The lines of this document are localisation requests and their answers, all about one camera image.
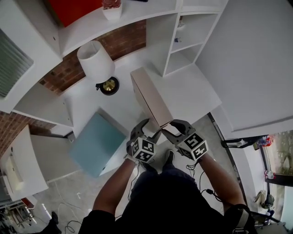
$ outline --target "small plant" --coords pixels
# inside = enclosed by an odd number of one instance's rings
[[[103,0],[104,10],[118,8],[121,6],[121,0]]]

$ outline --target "white shelving unit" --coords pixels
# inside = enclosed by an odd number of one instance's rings
[[[220,15],[210,11],[178,14],[163,77],[195,63]],[[183,26],[178,27],[180,17]]]
[[[184,0],[182,12],[223,11],[228,0]]]
[[[192,47],[172,53],[170,55],[169,63],[166,70],[166,75],[192,64],[201,46],[202,45],[199,44],[199,45],[192,46]]]
[[[178,27],[175,38],[181,42],[174,42],[172,52],[179,51],[194,45],[203,44],[216,20],[217,14],[196,14],[182,16],[184,25]]]
[[[62,98],[36,84],[81,45],[119,27],[146,19],[146,59],[161,77],[193,64],[215,27],[227,0],[122,0],[119,20],[109,21],[99,8],[65,28],[58,28],[40,0],[1,0],[0,28],[34,61],[0,111],[74,127]],[[184,26],[178,28],[180,17]],[[174,39],[180,37],[180,43]]]
[[[69,26],[60,29],[59,42],[62,56],[66,56],[83,44],[116,28],[148,18],[177,13],[176,0],[149,0],[146,2],[123,0],[122,16],[109,21],[96,9]]]

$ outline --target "gray floor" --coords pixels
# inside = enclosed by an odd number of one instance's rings
[[[232,164],[228,158],[226,151],[221,147],[220,138],[208,118],[208,116],[204,116],[202,119],[197,121],[193,124],[196,130],[201,133],[207,140],[209,146],[209,154],[235,179],[236,174],[233,170]],[[153,166],[160,167],[163,164],[163,154],[164,152],[172,148],[170,142],[166,141],[160,145],[159,152],[156,155],[156,161],[154,162]],[[174,160],[174,165],[189,173],[189,171],[185,168],[186,165],[194,164],[194,161],[185,158],[181,155],[176,155]],[[91,178],[90,176],[86,175],[82,171],[78,171],[67,178],[58,180],[56,182],[49,184],[49,189],[36,194],[35,197],[38,200],[38,203],[34,209],[35,220],[37,224],[32,222],[32,226],[25,226],[25,228],[17,229],[20,233],[34,233],[40,232],[45,226],[46,223],[49,222],[49,217],[46,214],[43,205],[47,208],[48,212],[55,211],[59,213],[59,225],[58,227],[61,229],[62,233],[64,233],[64,229],[66,224],[71,220],[79,220],[80,222],[82,219],[89,214],[91,208],[93,206],[94,200],[109,179],[109,177],[114,173],[111,171],[106,173],[103,176],[100,176],[97,179]],[[198,165],[195,172],[195,181],[199,184],[199,177],[202,173],[201,167]],[[134,170],[130,181],[136,176],[137,169]],[[211,184],[205,174],[203,174],[201,179],[201,189],[212,188]],[[130,183],[128,184],[126,191],[123,195],[123,198],[117,208],[116,216],[119,216],[123,213],[125,206],[128,203],[128,193],[130,190]],[[204,193],[203,196],[209,202],[210,206],[214,209],[218,210],[219,212],[223,213],[222,204],[215,200],[212,195],[208,195]],[[62,203],[67,202],[76,207],[66,206]],[[78,223],[73,223],[71,225],[75,232],[78,233],[80,225]]]

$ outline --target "shelf compartment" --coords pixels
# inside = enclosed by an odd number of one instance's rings
[[[175,38],[180,38],[181,42],[173,43],[172,52],[203,44],[216,18],[217,14],[182,16],[184,26],[177,28],[175,36]]]
[[[60,29],[61,55],[64,57],[83,44],[124,25],[147,18],[176,13],[176,0],[122,1],[122,16],[119,20],[107,20],[102,8],[99,8]]]
[[[192,64],[201,46],[200,44],[172,53],[170,55],[166,75]]]
[[[184,0],[182,12],[223,11],[228,0]]]

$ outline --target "person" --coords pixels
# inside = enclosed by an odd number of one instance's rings
[[[233,233],[241,220],[240,211],[249,212],[238,183],[211,156],[205,154],[201,157],[200,165],[218,198],[223,201],[222,215],[210,207],[195,180],[174,167],[174,156],[172,150],[167,151],[161,174],[144,164],[146,171],[138,177],[122,216],[115,220],[116,208],[136,166],[134,161],[126,159],[99,192],[93,210],[82,222],[79,234],[93,233],[98,228],[107,232],[159,229]],[[256,233],[254,219],[250,215],[243,227],[250,234]]]

